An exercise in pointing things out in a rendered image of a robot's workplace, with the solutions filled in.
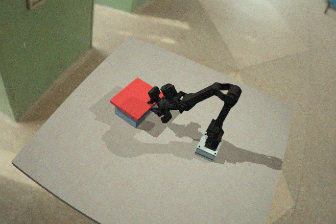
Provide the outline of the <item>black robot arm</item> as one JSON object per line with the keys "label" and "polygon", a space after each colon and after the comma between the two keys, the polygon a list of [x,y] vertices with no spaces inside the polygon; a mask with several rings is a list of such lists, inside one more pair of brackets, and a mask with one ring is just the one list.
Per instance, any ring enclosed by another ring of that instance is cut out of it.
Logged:
{"label": "black robot arm", "polygon": [[[222,139],[224,131],[222,129],[223,122],[228,115],[230,109],[237,103],[242,90],[239,86],[230,83],[213,83],[210,86],[196,92],[196,93],[185,93],[179,91],[177,93],[175,86],[168,83],[161,87],[161,92],[164,97],[162,99],[167,100],[167,107],[169,110],[179,110],[180,114],[183,111],[189,111],[197,103],[212,97],[213,95],[219,97],[224,101],[224,106],[221,109],[219,116],[216,120],[212,119],[210,125],[206,130],[206,135],[208,136],[205,142],[205,147],[216,151],[217,147]],[[220,90],[228,90],[227,94],[224,94]],[[183,99],[180,98],[183,96]]]}

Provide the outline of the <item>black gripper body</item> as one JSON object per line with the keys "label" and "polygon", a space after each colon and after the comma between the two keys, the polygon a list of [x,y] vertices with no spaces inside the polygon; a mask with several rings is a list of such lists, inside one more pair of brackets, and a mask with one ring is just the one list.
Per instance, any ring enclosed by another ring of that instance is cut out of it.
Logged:
{"label": "black gripper body", "polygon": [[160,93],[161,92],[157,86],[153,87],[150,91],[148,91],[149,97],[152,99],[153,102],[157,103],[157,106],[160,110],[160,115],[164,115],[164,117],[161,117],[162,123],[168,123],[172,119],[172,115],[167,107],[167,100],[161,99],[159,97]]}

